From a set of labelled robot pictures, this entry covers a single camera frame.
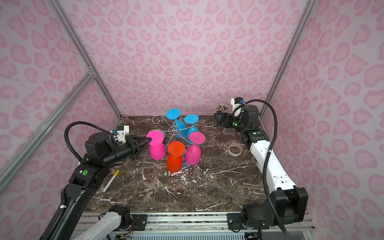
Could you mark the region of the red wine glass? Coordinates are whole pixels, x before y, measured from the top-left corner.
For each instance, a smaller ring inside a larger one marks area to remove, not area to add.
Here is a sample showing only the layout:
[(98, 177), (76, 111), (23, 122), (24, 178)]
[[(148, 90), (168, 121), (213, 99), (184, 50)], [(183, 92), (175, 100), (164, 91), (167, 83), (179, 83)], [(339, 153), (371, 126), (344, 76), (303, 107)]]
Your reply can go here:
[(168, 145), (169, 156), (167, 158), (167, 169), (171, 173), (179, 172), (183, 167), (183, 155), (185, 154), (185, 145), (175, 141)]

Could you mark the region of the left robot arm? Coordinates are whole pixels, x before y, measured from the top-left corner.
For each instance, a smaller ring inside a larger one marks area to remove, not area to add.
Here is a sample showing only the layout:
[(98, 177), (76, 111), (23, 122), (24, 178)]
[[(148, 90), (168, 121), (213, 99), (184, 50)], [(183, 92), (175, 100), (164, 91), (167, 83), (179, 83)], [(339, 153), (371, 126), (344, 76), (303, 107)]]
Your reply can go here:
[(125, 143), (115, 145), (108, 133), (91, 135), (85, 143), (87, 153), (63, 188), (61, 204), (40, 239), (68, 240), (110, 168), (128, 158), (135, 159), (151, 141), (129, 135)]

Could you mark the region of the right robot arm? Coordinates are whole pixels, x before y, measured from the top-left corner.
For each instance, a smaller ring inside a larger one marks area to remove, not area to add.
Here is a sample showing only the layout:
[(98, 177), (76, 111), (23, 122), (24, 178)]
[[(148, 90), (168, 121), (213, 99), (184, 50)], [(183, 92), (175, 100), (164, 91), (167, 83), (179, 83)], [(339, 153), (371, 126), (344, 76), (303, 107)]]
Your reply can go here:
[(277, 140), (278, 121), (274, 108), (267, 105), (274, 118), (274, 135), (260, 128), (257, 106), (245, 103), (233, 104), (232, 123), (229, 125), (241, 135), (241, 141), (257, 160), (262, 173), (262, 184), (266, 199), (262, 204), (244, 205), (241, 209), (242, 221), (233, 231), (257, 229), (263, 224), (278, 227), (287, 234), (287, 225), (302, 222), (309, 199), (305, 188), (300, 188), (288, 176), (276, 156), (273, 147)]

